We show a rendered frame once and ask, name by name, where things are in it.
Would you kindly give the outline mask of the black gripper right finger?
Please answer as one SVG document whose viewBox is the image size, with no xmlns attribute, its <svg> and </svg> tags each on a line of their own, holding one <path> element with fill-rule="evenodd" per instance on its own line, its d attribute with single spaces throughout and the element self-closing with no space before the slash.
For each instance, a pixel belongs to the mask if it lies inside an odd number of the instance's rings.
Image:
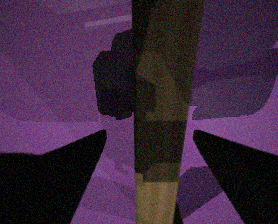
<svg viewBox="0 0 278 224">
<path fill-rule="evenodd" d="M 201 130 L 193 140 L 244 224 L 278 224 L 278 156 Z"/>
</svg>

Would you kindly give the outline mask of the wooden board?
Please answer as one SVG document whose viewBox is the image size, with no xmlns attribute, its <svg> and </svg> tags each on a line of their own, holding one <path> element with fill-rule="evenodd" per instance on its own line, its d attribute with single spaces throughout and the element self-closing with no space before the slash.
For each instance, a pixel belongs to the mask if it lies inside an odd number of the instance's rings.
<svg viewBox="0 0 278 224">
<path fill-rule="evenodd" d="M 136 224 L 173 224 L 204 3 L 132 0 Z"/>
</svg>

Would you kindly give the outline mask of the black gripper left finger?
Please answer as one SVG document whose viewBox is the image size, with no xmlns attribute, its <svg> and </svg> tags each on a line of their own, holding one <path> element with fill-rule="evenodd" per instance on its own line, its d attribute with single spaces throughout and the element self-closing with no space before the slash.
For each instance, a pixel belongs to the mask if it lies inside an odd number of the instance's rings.
<svg viewBox="0 0 278 224">
<path fill-rule="evenodd" d="M 20 192 L 33 224 L 70 224 L 106 140 L 100 130 L 43 154 L 0 153 L 0 188 Z"/>
</svg>

